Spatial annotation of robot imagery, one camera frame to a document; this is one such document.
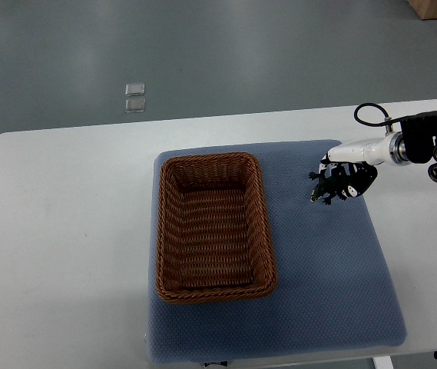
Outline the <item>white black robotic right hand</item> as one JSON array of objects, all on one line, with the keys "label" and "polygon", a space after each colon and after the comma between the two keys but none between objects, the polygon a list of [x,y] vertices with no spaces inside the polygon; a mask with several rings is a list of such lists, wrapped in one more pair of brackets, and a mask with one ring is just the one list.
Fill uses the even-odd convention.
[{"label": "white black robotic right hand", "polygon": [[348,198],[357,198],[376,180],[376,166],[383,163],[409,164],[402,133],[388,133],[384,138],[355,141],[331,148],[320,160],[319,169],[315,173],[326,169],[325,175],[329,177],[334,164],[342,165],[349,179],[346,194]]}]

